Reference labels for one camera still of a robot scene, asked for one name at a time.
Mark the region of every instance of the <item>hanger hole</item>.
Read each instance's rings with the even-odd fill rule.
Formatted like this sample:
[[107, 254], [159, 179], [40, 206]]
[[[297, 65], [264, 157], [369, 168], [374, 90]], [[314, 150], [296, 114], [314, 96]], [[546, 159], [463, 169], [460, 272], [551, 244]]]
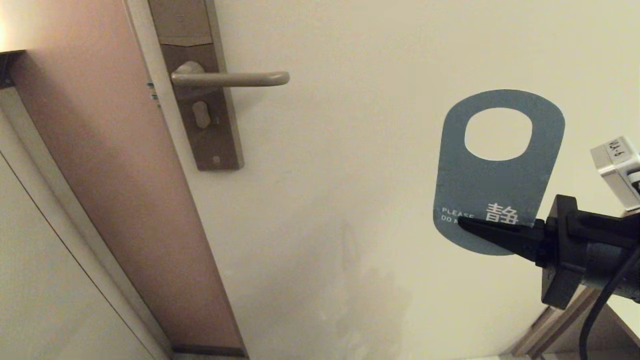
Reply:
[[467, 124], [465, 145], [478, 158], [504, 161], [522, 155], [531, 141], [531, 120], [518, 110], [480, 111]]

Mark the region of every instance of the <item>white door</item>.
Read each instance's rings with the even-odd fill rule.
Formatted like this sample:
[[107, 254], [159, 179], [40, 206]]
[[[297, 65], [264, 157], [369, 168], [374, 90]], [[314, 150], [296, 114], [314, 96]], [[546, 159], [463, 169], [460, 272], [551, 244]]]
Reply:
[[0, 357], [152, 360], [0, 157]]
[[[245, 160], [233, 173], [196, 169], [146, 1], [128, 3], [257, 359], [479, 357], [535, 321], [539, 268], [467, 251], [434, 226], [444, 118], [471, 95], [523, 90], [563, 112], [538, 217], [556, 194], [622, 212], [589, 149], [640, 143], [637, 1], [215, 1], [229, 72], [291, 73], [285, 86], [232, 89]], [[472, 145], [524, 149], [522, 128], [496, 126], [522, 114], [487, 114]]]

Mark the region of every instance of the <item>door lever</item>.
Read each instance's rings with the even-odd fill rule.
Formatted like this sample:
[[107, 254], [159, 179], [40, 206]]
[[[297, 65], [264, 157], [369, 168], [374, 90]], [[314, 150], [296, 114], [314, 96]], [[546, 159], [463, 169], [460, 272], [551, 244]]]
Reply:
[[171, 73], [171, 81], [175, 86], [278, 86], [289, 82], [286, 71], [226, 74], [205, 72], [195, 61], [187, 61]]

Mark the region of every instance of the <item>chinese character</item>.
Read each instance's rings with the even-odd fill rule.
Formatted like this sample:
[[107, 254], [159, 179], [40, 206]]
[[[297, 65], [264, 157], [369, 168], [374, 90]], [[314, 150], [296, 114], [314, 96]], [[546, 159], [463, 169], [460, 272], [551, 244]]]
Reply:
[[487, 221], [504, 222], [505, 224], [516, 224], [518, 222], [518, 211], [508, 206], [500, 206], [497, 203], [489, 204], [486, 209]]

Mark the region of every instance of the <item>black cable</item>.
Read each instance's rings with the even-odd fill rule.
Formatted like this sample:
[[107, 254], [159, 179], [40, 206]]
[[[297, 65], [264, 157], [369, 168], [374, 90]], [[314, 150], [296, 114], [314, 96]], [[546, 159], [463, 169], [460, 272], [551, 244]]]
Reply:
[[639, 259], [640, 245], [636, 246], [631, 255], [627, 258], [627, 260], [625, 260], [622, 266], [620, 266], [618, 271], [616, 271], [615, 275], [613, 275], [604, 289], [602, 289], [602, 292], [598, 296], [598, 299], [593, 304], [591, 311], [589, 311], [589, 314], [584, 321], [584, 325], [582, 325], [582, 330], [580, 331], [580, 360], [589, 360], [589, 356], [587, 355], [587, 339], [589, 338], [591, 328], [596, 322], [596, 319], [598, 318], [598, 315], [600, 314], [602, 308], [606, 305], [607, 301], [618, 287], [620, 281], [629, 271], [631, 271], [632, 268], [635, 267]]

